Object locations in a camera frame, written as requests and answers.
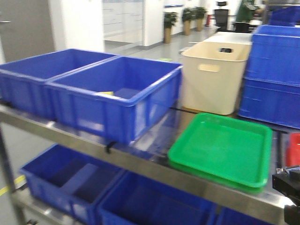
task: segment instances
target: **doorway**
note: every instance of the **doorway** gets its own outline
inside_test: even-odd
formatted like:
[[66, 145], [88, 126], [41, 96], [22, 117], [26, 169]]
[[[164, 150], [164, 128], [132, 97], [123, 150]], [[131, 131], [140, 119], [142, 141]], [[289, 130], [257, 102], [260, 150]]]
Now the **doorway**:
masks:
[[53, 52], [48, 0], [0, 0], [0, 38], [1, 63]]

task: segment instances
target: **yellow floor marking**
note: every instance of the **yellow floor marking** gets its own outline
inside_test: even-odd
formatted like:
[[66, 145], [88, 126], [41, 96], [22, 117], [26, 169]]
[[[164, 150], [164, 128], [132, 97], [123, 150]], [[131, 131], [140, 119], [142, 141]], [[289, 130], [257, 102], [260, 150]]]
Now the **yellow floor marking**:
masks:
[[[25, 180], [25, 176], [21, 175], [18, 178], [15, 179], [15, 184], [20, 183], [21, 181]], [[8, 191], [8, 187], [3, 187], [0, 189], [0, 196], [5, 194]]]

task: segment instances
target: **green shirt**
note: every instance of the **green shirt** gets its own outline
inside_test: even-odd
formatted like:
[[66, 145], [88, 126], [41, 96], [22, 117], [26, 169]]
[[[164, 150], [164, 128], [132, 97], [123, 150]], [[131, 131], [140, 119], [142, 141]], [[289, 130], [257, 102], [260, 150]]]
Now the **green shirt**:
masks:
[[254, 6], [255, 0], [242, 0], [240, 8], [236, 14], [236, 22], [248, 23], [253, 18], [253, 11], [256, 10]]

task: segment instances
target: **person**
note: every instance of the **person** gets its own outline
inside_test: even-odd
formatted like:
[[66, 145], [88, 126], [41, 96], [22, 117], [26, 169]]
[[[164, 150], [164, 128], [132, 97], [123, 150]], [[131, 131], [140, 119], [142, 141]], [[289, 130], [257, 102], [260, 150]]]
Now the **person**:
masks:
[[263, 9], [254, 5], [255, 0], [241, 0], [239, 10], [236, 14], [236, 22], [248, 23], [252, 20], [254, 13], [261, 13]]

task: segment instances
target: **beige plastic bin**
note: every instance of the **beige plastic bin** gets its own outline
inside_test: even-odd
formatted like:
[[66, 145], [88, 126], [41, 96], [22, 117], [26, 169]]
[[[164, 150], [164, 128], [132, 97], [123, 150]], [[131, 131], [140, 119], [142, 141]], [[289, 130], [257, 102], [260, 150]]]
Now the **beige plastic bin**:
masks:
[[233, 113], [251, 45], [200, 42], [183, 55], [182, 105]]

